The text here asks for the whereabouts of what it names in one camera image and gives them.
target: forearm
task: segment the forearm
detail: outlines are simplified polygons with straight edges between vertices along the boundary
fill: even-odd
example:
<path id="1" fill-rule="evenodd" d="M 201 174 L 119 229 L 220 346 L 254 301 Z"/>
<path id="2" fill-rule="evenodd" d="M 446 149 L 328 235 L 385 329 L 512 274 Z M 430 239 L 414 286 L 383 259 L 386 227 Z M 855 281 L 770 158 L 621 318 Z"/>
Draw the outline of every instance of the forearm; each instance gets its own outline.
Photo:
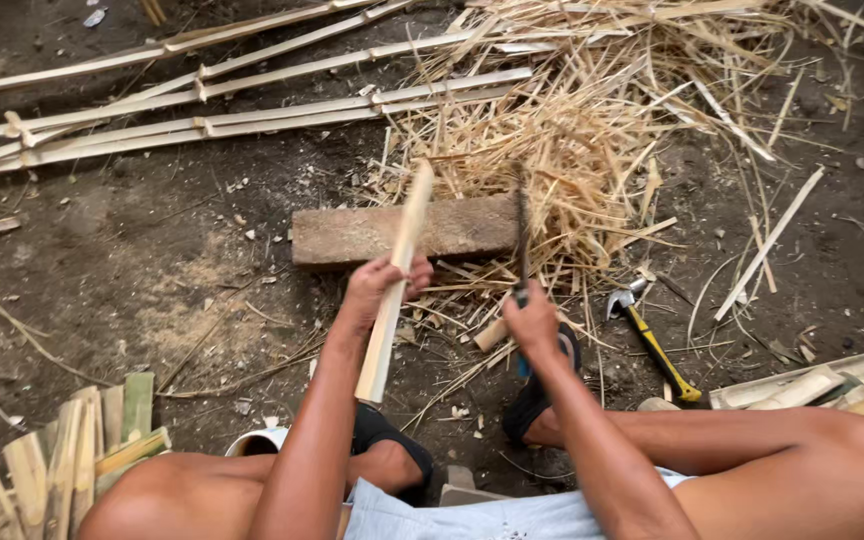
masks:
<path id="1" fill-rule="evenodd" d="M 249 539 L 335 538 L 346 487 L 365 336 L 340 315 L 322 347 L 316 373 L 271 468 Z"/>
<path id="2" fill-rule="evenodd" d="M 545 355 L 533 362 L 535 373 L 558 417 L 582 496 L 606 536 L 698 538 L 652 463 L 606 417 L 561 353 Z"/>

